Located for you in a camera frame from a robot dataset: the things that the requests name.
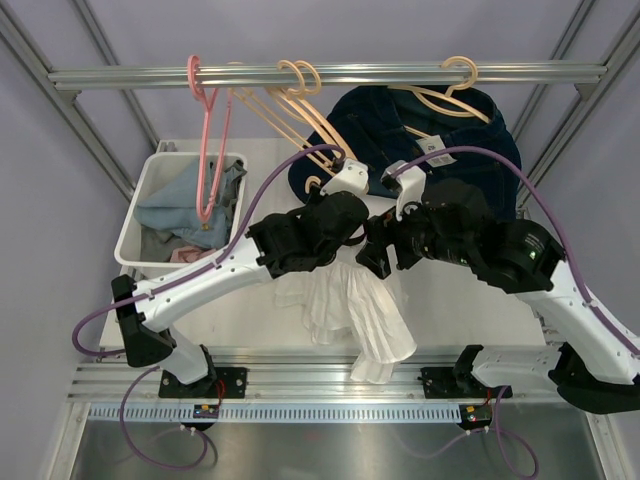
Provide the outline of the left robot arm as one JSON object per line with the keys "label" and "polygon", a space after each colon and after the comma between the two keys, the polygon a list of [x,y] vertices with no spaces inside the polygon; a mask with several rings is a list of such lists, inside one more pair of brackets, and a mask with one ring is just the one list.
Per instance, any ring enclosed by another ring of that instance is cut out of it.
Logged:
{"label": "left robot arm", "polygon": [[164,277],[115,278],[111,289],[128,365],[159,367],[190,396],[208,396],[218,381],[212,356],[205,346],[172,332],[173,324],[234,291],[328,265],[368,216],[356,195],[333,193],[288,213],[270,214],[222,253]]}

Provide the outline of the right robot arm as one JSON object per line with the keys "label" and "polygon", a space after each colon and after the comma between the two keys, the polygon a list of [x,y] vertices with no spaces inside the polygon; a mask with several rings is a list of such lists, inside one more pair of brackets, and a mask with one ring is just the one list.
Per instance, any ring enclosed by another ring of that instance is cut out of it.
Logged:
{"label": "right robot arm", "polygon": [[540,224],[495,219],[479,188],[453,179],[370,218],[365,232],[356,261],[377,277],[422,259],[467,267],[528,304],[563,337],[559,347],[521,352],[466,346],[451,373],[463,395],[554,391],[593,414],[638,410],[638,354],[624,345],[619,323],[604,326],[602,309],[581,297],[567,250]]}

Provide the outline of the light blue denim skirt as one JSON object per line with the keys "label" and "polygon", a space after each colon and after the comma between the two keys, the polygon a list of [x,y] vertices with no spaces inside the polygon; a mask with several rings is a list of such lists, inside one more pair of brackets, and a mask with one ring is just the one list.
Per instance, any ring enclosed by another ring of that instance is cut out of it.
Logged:
{"label": "light blue denim skirt", "polygon": [[194,159],[166,186],[139,201],[134,218],[145,227],[171,233],[188,244],[219,249],[229,241],[239,183],[246,170],[239,158],[222,169],[215,206],[207,222],[197,215],[198,171],[199,160]]}

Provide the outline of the pink ruffled skirt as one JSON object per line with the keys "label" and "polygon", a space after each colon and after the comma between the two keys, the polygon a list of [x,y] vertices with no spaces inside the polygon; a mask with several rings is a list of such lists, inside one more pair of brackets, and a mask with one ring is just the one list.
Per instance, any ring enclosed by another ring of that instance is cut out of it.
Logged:
{"label": "pink ruffled skirt", "polygon": [[169,262],[193,263],[215,252],[215,249],[202,249],[197,246],[183,246],[172,251]]}

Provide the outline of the white pleated skirt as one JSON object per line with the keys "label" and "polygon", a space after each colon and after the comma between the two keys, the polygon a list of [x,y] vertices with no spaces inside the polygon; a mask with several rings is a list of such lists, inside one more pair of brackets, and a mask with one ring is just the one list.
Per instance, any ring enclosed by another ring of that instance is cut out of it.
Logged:
{"label": "white pleated skirt", "polygon": [[356,263],[356,249],[343,247],[336,259],[312,272],[276,281],[275,304],[302,309],[302,324],[316,345],[352,339],[359,354],[351,367],[356,382],[385,384],[417,349],[405,318],[397,280],[379,279]]}

